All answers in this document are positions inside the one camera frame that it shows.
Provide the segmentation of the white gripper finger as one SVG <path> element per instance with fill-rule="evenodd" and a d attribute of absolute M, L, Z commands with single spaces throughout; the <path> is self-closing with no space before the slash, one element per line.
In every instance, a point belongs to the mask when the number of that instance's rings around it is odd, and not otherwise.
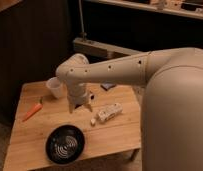
<path fill-rule="evenodd" d="M 90 103 L 86 103 L 85 104 L 85 107 L 90 111 L 90 112 L 93 112 L 93 108 L 92 108 L 92 105 Z"/>
<path fill-rule="evenodd" d="M 74 110 L 75 110 L 75 106 L 69 103 L 69 113 L 72 114 Z"/>

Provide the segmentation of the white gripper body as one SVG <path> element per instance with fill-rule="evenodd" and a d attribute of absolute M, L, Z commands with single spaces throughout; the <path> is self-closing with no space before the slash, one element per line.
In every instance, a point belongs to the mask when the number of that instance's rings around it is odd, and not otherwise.
<path fill-rule="evenodd" d="M 67 86 L 68 100 L 73 105 L 83 105 L 89 101 L 86 83 L 71 84 Z"/>

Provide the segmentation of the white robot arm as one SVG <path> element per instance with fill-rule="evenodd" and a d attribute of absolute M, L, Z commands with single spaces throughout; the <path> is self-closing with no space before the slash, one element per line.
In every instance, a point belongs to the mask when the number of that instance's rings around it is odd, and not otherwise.
<path fill-rule="evenodd" d="M 87 83 L 142 86 L 142 171 L 203 171 L 203 49 L 156 50 L 94 64 L 75 54 L 56 76 L 72 103 L 85 101 Z"/>

